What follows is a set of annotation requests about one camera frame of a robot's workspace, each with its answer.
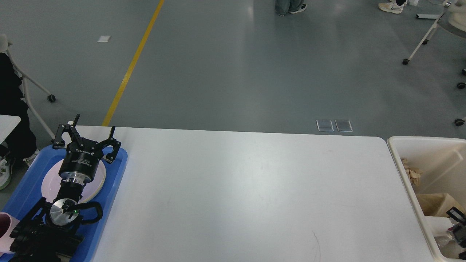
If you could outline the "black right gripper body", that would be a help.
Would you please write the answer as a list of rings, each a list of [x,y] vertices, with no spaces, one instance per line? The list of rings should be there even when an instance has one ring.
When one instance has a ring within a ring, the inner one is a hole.
[[[465,225],[458,223],[451,227],[451,232],[453,234],[454,240],[462,248],[466,247],[466,227]]]

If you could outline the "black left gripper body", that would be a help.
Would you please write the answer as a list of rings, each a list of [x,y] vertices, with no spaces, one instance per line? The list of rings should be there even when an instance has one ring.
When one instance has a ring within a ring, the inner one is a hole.
[[[103,157],[103,147],[97,143],[70,143],[66,147],[66,155],[59,169],[59,176],[65,182],[73,182],[85,186],[92,182]]]

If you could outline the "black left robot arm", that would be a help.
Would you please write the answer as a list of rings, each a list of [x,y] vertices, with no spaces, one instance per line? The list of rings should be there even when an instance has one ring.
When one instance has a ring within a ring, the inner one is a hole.
[[[112,126],[107,139],[94,141],[80,136],[76,129],[80,115],[71,124],[60,124],[53,139],[54,150],[65,150],[58,170],[60,187],[56,197],[41,197],[12,230],[12,262],[61,262],[71,259],[84,236],[82,225],[103,219],[103,206],[97,201],[84,203],[83,191],[95,179],[101,161],[112,164],[121,148]]]

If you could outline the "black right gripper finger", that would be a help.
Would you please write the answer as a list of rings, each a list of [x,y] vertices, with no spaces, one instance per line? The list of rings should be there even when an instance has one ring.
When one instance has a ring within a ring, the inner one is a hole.
[[[461,212],[458,208],[452,207],[448,211],[446,211],[446,214],[451,218],[454,219],[458,223],[465,223],[466,222],[466,216],[463,212]]]

